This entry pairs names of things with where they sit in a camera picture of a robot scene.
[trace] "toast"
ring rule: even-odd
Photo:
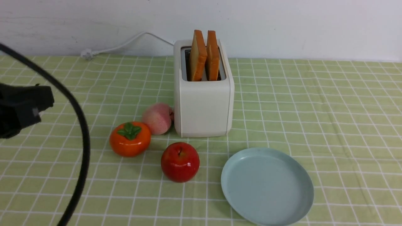
[[[207,48],[205,47],[204,37],[200,30],[194,30],[193,43],[190,51],[190,81],[201,81],[205,61],[207,60]]]
[[[208,31],[207,60],[205,70],[208,81],[217,81],[219,72],[219,49],[215,31]]]

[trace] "plate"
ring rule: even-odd
[[[311,209],[314,187],[307,171],[292,157],[272,148],[248,148],[225,163],[225,198],[244,219],[264,226],[286,226]]]

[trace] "red apple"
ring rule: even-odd
[[[172,181],[183,183],[191,180],[198,172],[200,159],[196,149],[188,143],[169,145],[160,161],[162,172]]]

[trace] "peach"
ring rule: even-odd
[[[149,127],[153,135],[166,133],[173,120],[173,109],[165,103],[153,104],[142,113],[142,122]]]

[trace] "black cable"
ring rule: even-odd
[[[78,101],[74,98],[74,96],[70,93],[70,91],[61,84],[56,78],[46,72],[44,69],[30,61],[28,58],[23,55],[17,53],[16,51],[10,49],[9,47],[0,43],[0,50],[19,62],[25,64],[30,69],[34,70],[41,76],[43,76],[46,80],[48,80],[52,85],[54,85],[61,93],[63,93],[66,98],[70,101],[70,104],[74,108],[75,113],[77,114],[78,121],[80,122],[81,132],[82,132],[82,144],[83,144],[83,152],[82,152],[82,163],[80,175],[78,176],[77,184],[74,190],[74,193],[71,197],[70,202],[67,205],[67,208],[61,217],[57,226],[66,226],[71,216],[74,213],[75,208],[78,205],[78,202],[81,198],[82,191],[84,190],[86,177],[88,174],[89,168],[89,160],[90,160],[90,136],[88,124],[85,119],[85,115],[83,110],[81,109]]]

